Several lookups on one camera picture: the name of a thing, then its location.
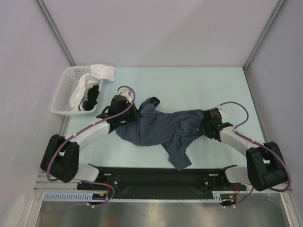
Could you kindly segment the blue tank top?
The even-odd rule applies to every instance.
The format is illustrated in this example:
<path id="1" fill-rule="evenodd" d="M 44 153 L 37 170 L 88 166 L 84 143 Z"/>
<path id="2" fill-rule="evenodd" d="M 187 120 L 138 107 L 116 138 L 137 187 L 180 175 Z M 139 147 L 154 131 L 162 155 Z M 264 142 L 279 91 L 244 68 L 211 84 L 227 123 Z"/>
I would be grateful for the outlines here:
<path id="1" fill-rule="evenodd" d="M 142 102 L 138 121 L 119 126 L 117 135 L 136 146 L 162 145 L 169 162 L 178 170 L 192 165 L 186 154 L 188 146 L 202 136 L 198 126 L 204 119 L 200 109 L 164 113 L 156 109 L 160 100 L 151 97 Z"/>

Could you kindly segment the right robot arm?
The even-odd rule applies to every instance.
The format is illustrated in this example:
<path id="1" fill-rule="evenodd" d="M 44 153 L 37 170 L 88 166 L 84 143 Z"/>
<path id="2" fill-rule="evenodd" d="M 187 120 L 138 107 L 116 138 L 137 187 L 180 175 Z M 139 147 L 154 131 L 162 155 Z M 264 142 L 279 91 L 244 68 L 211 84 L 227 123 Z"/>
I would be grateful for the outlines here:
<path id="1" fill-rule="evenodd" d="M 204 119 L 198 130 L 209 139 L 224 143 L 246 158 L 246 166 L 231 166 L 219 176 L 218 184 L 224 190 L 235 183 L 249 184 L 257 191 L 271 189 L 288 191 L 291 176 L 285 165 L 279 146 L 274 142 L 261 143 L 237 130 L 229 122 L 223 122 L 221 109 L 215 107 L 204 111 Z"/>

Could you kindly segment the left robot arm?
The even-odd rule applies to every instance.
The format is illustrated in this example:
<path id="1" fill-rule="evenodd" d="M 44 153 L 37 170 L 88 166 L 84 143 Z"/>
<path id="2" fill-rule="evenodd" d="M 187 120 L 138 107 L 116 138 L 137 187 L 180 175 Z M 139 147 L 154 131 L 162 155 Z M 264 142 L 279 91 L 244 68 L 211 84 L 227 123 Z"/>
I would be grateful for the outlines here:
<path id="1" fill-rule="evenodd" d="M 142 115 L 134 101 L 115 95 L 96 120 L 80 131 L 70 135 L 53 135 L 46 147 L 40 168 L 47 179 L 69 183 L 72 180 L 88 182 L 94 189 L 101 188 L 105 178 L 101 169 L 80 162 L 80 152 L 100 137 L 106 136 L 120 126 L 136 122 Z"/>

